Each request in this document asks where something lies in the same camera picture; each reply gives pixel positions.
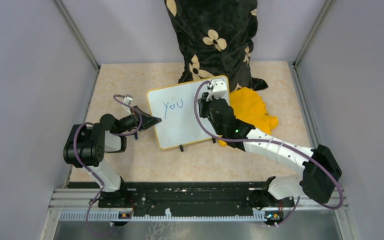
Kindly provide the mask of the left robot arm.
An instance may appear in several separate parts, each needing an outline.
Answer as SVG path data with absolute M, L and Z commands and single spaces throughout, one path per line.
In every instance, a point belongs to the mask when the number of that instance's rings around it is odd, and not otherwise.
M 123 118 L 117 119 L 108 113 L 91 126 L 84 123 L 72 127 L 63 148 L 63 159 L 92 176 L 100 188 L 96 197 L 99 207 L 124 207 L 132 201 L 124 179 L 105 160 L 105 154 L 123 153 L 127 148 L 127 136 L 160 122 L 161 118 L 134 106 Z

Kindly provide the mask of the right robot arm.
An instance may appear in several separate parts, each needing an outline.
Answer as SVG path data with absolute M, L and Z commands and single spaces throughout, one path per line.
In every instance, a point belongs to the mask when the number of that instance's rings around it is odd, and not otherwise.
M 261 199 L 275 206 L 286 197 L 305 195 L 328 209 L 338 209 L 344 201 L 339 194 L 336 206 L 328 205 L 334 190 L 341 190 L 342 170 L 332 151 L 325 145 L 303 147 L 283 141 L 263 132 L 254 125 L 236 118 L 233 108 L 223 98 L 207 99 L 204 92 L 193 100 L 195 118 L 202 130 L 234 149 L 265 156 L 295 171 L 295 176 L 273 177 Z

